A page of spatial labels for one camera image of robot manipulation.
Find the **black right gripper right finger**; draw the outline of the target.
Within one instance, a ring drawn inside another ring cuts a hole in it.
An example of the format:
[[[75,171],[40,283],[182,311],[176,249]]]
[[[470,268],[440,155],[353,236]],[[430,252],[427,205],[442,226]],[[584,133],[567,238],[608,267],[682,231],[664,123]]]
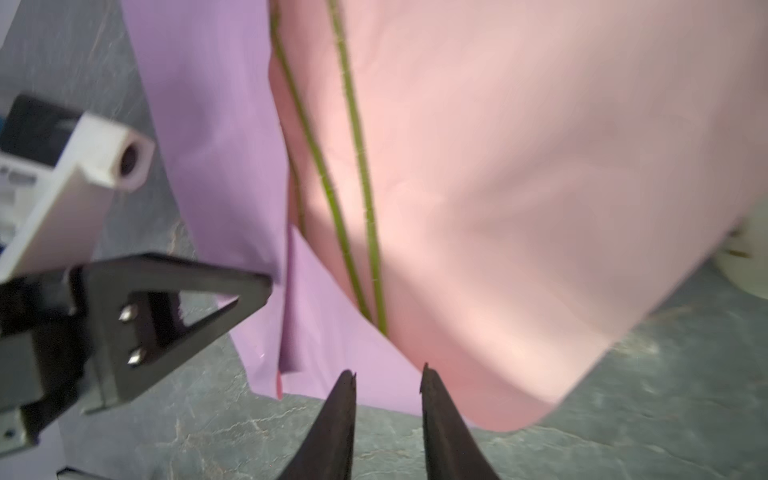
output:
[[[428,364],[423,368],[420,394],[427,478],[499,480],[440,375]]]

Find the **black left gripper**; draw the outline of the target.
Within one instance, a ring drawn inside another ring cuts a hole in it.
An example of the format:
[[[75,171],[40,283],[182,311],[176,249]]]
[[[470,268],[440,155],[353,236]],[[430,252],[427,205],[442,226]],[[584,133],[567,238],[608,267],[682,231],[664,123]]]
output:
[[[228,302],[187,325],[183,293]],[[36,447],[74,405],[86,347],[80,404],[95,414],[141,396],[264,307],[271,293],[267,274],[154,253],[3,283],[1,454]]]

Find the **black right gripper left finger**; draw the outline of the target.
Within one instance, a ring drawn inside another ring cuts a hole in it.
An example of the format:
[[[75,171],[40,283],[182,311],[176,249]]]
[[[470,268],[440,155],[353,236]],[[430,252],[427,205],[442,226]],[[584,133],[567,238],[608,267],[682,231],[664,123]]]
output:
[[[279,480],[351,478],[356,393],[356,375],[343,371]]]

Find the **pink purple wrapping paper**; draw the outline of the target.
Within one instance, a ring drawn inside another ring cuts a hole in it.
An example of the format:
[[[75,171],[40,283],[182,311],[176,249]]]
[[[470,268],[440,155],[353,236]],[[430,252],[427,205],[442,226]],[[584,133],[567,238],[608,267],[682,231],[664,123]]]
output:
[[[389,333],[327,2],[278,1],[373,320],[270,37],[271,1],[122,5],[198,256],[274,279],[232,332],[253,392],[419,412],[437,369],[495,431],[549,414],[767,192],[763,1],[339,1]],[[286,142],[303,164],[296,225]]]

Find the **red pink fake rose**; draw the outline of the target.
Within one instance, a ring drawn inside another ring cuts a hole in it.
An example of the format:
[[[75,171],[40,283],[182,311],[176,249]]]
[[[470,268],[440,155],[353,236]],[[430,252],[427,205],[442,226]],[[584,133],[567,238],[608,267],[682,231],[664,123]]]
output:
[[[344,262],[345,270],[350,281],[355,302],[359,308],[363,317],[371,322],[373,317],[365,298],[362,282],[357,271],[355,260],[351,252],[351,243],[347,233],[346,225],[341,210],[341,205],[338,197],[335,193],[334,184],[330,176],[330,171],[325,161],[325,157],[321,152],[320,146],[315,138],[312,130],[309,117],[306,108],[300,97],[297,85],[293,73],[291,71],[289,61],[286,55],[283,41],[280,37],[281,12],[278,1],[270,2],[270,37],[274,47],[274,51],[277,57],[278,64],[284,76],[287,84],[288,92],[292,100],[293,106],[296,110],[301,132],[303,134],[305,143],[307,144],[309,154],[312,159],[312,163],[319,176],[320,184],[322,185],[323,193],[328,204],[334,230],[336,241],[340,249],[342,259]]]

